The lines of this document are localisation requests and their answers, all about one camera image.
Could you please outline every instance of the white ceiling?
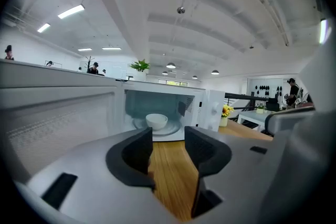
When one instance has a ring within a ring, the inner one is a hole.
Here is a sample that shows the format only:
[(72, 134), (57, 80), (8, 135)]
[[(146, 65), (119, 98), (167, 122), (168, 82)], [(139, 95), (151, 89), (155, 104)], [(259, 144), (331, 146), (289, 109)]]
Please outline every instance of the white ceiling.
[[(60, 20), (79, 4), (85, 11)], [(13, 0), (8, 13), (26, 31), (81, 55), (111, 53), (149, 59), (150, 74), (170, 61), (177, 77), (297, 73), (318, 47), (322, 15), (316, 0)], [(176, 9), (185, 7), (185, 14)], [(80, 53), (91, 47), (95, 52)]]

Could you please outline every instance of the ceiling light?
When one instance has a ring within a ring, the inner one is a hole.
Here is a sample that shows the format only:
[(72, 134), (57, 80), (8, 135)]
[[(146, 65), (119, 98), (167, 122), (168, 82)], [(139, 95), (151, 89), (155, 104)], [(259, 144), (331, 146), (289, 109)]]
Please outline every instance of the ceiling light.
[(91, 48), (78, 49), (79, 51), (92, 50)]
[(119, 47), (104, 47), (103, 50), (121, 50)]
[(43, 25), (40, 29), (38, 29), (37, 31), (42, 33), (44, 30), (46, 30), (48, 27), (50, 26), (50, 24), (45, 24)]
[(326, 38), (326, 32), (327, 32), (327, 20), (322, 19), (321, 20), (321, 31), (320, 31), (320, 44), (323, 44), (324, 39)]
[(167, 65), (168, 68), (176, 68), (176, 65), (172, 62), (169, 62)]
[(67, 10), (66, 12), (61, 13), (60, 15), (58, 15), (59, 18), (63, 19), (71, 14), (74, 14), (76, 12), (80, 12), (81, 10), (84, 10), (84, 6), (83, 5), (79, 5), (77, 7), (71, 8), (69, 10)]

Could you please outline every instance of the person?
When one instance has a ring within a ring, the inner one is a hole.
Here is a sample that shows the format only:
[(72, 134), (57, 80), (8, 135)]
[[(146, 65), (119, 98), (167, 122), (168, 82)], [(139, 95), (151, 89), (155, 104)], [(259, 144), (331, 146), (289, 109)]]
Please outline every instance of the person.
[(7, 49), (5, 49), (5, 53), (7, 53), (7, 56), (5, 57), (6, 60), (14, 60), (11, 45), (7, 46)]
[(290, 93), (289, 96), (287, 96), (287, 108), (291, 109), (292, 105), (295, 103), (295, 100), (297, 99), (297, 94), (299, 92), (299, 86), (295, 83), (295, 79), (290, 78), (287, 80), (287, 82), (290, 85)]
[(90, 67), (90, 68), (88, 68), (87, 73), (98, 75), (98, 69), (97, 69), (97, 67), (99, 67), (98, 63), (94, 62), (93, 66)]

